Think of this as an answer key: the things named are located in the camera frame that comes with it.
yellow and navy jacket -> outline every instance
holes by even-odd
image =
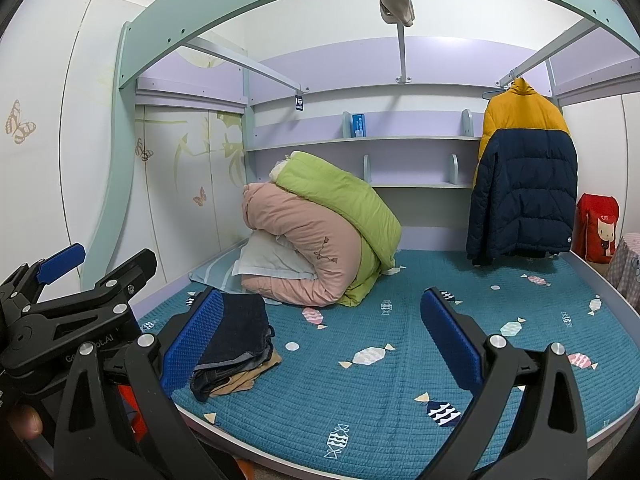
[[[577,155],[560,110],[516,79],[484,113],[467,256],[568,251],[577,187]]]

blue gripper pad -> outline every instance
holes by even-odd
[[[70,270],[82,264],[82,262],[84,262],[84,256],[84,247],[80,244],[73,244],[58,254],[54,254],[48,260],[45,260],[40,265],[40,269],[36,274],[36,280],[38,280],[38,283],[41,285],[51,285],[51,283],[55,282],[58,278],[61,278]]]
[[[218,329],[223,313],[222,294],[212,290],[164,353],[160,385],[169,397],[176,388],[184,387],[189,381]]]
[[[482,387],[480,356],[432,290],[422,295],[420,316],[458,386],[475,395]]]

jacket collar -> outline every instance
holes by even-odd
[[[536,91],[529,86],[529,84],[524,81],[523,78],[517,78],[509,88],[509,92],[512,92],[517,95],[533,95],[536,94]]]

pink comforter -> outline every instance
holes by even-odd
[[[338,213],[275,184],[249,184],[242,201],[244,223],[285,235],[316,268],[317,280],[242,276],[242,286],[267,298],[305,306],[339,300],[360,265],[360,234]]]

stack of folded pants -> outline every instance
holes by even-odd
[[[222,297],[222,321],[191,376],[191,391],[200,402],[251,389],[259,374],[282,360],[273,349],[274,331],[260,295]]]

